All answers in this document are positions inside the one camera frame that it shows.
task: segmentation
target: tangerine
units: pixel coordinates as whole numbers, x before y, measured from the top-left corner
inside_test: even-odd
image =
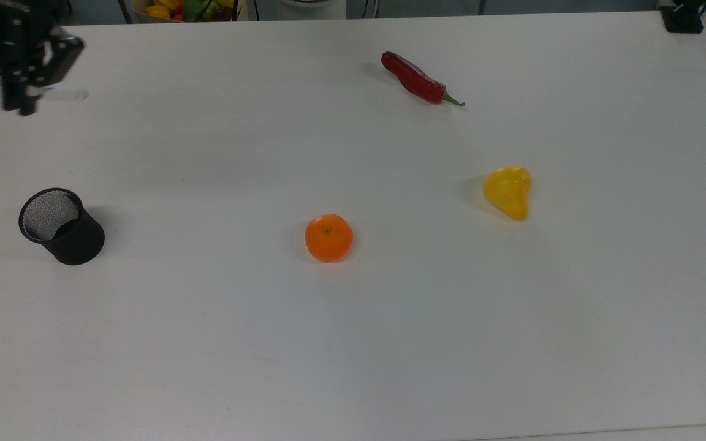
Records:
[[[334,262],[351,248],[353,230],[341,216],[321,214],[306,225],[305,240],[312,257],[320,262]]]

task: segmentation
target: black mesh cup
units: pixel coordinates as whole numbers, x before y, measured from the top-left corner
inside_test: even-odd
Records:
[[[105,232],[83,209],[81,199],[64,188],[48,188],[29,198],[18,217],[20,232],[45,246],[65,265],[92,260],[105,243]]]

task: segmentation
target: chili pepper stem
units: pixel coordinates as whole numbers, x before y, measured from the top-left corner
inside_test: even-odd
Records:
[[[465,103],[459,103],[459,101],[454,100],[454,98],[451,98],[451,95],[448,95],[448,92],[443,92],[443,101],[448,101],[449,103],[456,104],[457,106],[464,107]]]

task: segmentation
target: white table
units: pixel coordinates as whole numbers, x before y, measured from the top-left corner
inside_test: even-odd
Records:
[[[89,99],[0,111],[0,441],[706,424],[706,37],[657,12],[71,32]],[[480,190],[512,163],[522,223]],[[53,186],[105,228],[81,267],[17,229]],[[303,246],[327,212],[356,234],[334,265]]]

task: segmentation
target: red chili pepper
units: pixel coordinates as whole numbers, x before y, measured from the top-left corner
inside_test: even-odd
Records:
[[[464,106],[465,103],[459,103],[454,100],[446,92],[446,86],[434,79],[429,78],[429,75],[420,70],[415,64],[407,61],[407,59],[398,56],[393,52],[383,52],[381,56],[383,66],[400,79],[400,83],[404,88],[413,95],[424,98],[429,103],[440,104],[443,101],[454,103],[457,106]]]

